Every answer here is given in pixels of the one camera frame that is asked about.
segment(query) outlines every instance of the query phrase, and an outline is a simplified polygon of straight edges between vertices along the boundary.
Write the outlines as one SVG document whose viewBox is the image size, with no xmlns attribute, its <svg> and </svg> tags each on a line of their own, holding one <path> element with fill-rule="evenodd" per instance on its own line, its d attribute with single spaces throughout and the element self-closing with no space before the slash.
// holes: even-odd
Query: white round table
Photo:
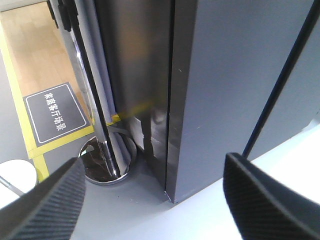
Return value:
<svg viewBox="0 0 320 240">
<path fill-rule="evenodd" d="M 23 193 L 29 192 L 37 184 L 37 171 L 26 160 L 15 159 L 1 163 L 0 176 Z M 0 183 L 0 209 L 18 198 L 16 193 Z"/>
</svg>

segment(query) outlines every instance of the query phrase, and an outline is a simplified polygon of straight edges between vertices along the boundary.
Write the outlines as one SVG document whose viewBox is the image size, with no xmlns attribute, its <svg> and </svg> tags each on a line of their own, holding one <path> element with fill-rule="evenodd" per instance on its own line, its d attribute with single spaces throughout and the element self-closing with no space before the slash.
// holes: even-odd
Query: white floor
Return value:
<svg viewBox="0 0 320 240">
<path fill-rule="evenodd" d="M 278 181 L 320 203 L 320 125 L 253 161 Z M 88 183 L 72 240 L 241 240 L 222 179 L 173 206 L 143 163 L 118 186 Z"/>
</svg>

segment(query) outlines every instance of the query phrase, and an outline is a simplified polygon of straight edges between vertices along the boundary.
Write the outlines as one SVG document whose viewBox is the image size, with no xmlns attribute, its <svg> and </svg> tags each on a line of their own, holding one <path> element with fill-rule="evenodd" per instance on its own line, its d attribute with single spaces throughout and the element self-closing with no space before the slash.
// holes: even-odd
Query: black sign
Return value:
<svg viewBox="0 0 320 240">
<path fill-rule="evenodd" d="M 38 145 L 89 125 L 69 83 L 24 98 Z"/>
</svg>

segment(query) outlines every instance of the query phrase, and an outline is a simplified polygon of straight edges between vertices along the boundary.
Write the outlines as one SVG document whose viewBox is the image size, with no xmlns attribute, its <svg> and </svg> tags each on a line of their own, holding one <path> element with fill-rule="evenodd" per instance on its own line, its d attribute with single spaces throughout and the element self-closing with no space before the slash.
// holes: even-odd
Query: wooden floor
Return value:
<svg viewBox="0 0 320 240">
<path fill-rule="evenodd" d="M 0 20 L 22 96 L 69 82 L 87 112 L 47 3 L 2 12 Z"/>
</svg>

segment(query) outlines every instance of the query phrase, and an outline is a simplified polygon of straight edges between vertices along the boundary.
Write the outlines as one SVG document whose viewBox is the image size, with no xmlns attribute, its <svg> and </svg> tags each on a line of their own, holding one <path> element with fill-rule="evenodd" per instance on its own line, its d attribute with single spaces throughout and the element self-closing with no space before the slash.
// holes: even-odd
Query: yellow floor tape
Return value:
<svg viewBox="0 0 320 240">
<path fill-rule="evenodd" d="M 29 159 L 33 160 L 34 167 L 38 173 L 39 182 L 43 181 L 49 176 L 48 167 L 44 158 L 44 153 L 47 153 L 53 149 L 56 149 L 62 145 L 70 143 L 76 139 L 93 133 L 93 127 L 88 126 L 73 132 L 67 136 L 61 137 L 57 140 L 49 142 L 45 145 L 37 147 L 36 140 L 32 131 L 32 127 L 29 121 L 25 103 L 23 101 L 23 96 L 20 91 L 17 75 L 10 57 L 8 45 L 6 43 L 5 34 L 3 31 L 2 24 L 0 22 L 0 50 L 2 53 L 5 69 L 9 79 L 9 84 L 12 92 L 13 101 L 15 104 L 15 109 L 19 118 L 19 123 L 24 139 L 24 144 L 26 151 L 28 153 Z"/>
</svg>

